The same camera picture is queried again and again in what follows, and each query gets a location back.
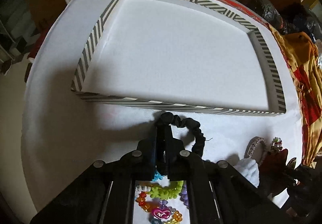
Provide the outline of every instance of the white glove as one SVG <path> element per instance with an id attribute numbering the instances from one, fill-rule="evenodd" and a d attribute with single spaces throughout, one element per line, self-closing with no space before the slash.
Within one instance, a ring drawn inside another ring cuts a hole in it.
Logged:
<path id="1" fill-rule="evenodd" d="M 256 188 L 260 184 L 258 164 L 251 158 L 241 159 L 234 168 Z"/>

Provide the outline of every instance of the red bead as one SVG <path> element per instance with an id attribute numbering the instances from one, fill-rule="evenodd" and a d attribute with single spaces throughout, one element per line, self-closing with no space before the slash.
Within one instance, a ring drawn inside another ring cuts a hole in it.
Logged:
<path id="1" fill-rule="evenodd" d="M 141 198 L 145 198 L 146 196 L 147 196 L 147 194 L 144 191 L 142 191 L 139 195 L 139 197 L 141 197 Z"/>

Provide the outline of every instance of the orange fabric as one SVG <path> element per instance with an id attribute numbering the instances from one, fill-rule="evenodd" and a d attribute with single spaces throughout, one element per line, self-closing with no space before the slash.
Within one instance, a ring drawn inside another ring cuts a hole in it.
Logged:
<path id="1" fill-rule="evenodd" d="M 304 32 L 280 35 L 270 29 L 279 44 L 296 87 L 302 113 L 302 163 L 311 166 L 322 147 L 322 72 L 318 49 Z"/>

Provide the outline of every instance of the pink heart bead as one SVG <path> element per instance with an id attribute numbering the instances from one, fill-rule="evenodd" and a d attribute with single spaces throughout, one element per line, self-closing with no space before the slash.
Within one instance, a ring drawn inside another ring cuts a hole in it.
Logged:
<path id="1" fill-rule="evenodd" d="M 171 215 L 171 211 L 169 210 L 169 208 L 166 209 L 159 209 L 159 208 L 155 208 L 151 211 L 152 215 L 154 217 L 156 217 L 157 219 L 165 219 L 167 220 L 170 215 Z"/>

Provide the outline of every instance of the silver screw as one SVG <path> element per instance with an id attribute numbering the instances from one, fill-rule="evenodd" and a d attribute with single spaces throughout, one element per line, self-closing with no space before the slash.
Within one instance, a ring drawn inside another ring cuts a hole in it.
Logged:
<path id="1" fill-rule="evenodd" d="M 142 152 L 139 150 L 132 151 L 132 156 L 133 157 L 139 157 L 142 155 Z"/>
<path id="2" fill-rule="evenodd" d="M 220 168 L 223 168 L 223 169 L 228 167 L 228 162 L 227 161 L 218 161 L 217 164 L 218 164 L 218 166 Z"/>
<path id="3" fill-rule="evenodd" d="M 102 167 L 104 165 L 104 161 L 95 161 L 94 163 L 93 163 L 93 166 L 95 167 L 95 168 L 100 168 L 100 167 Z"/>
<path id="4" fill-rule="evenodd" d="M 182 150 L 182 151 L 180 151 L 180 155 L 183 157 L 188 157 L 190 155 L 190 152 L 186 151 L 186 150 Z"/>

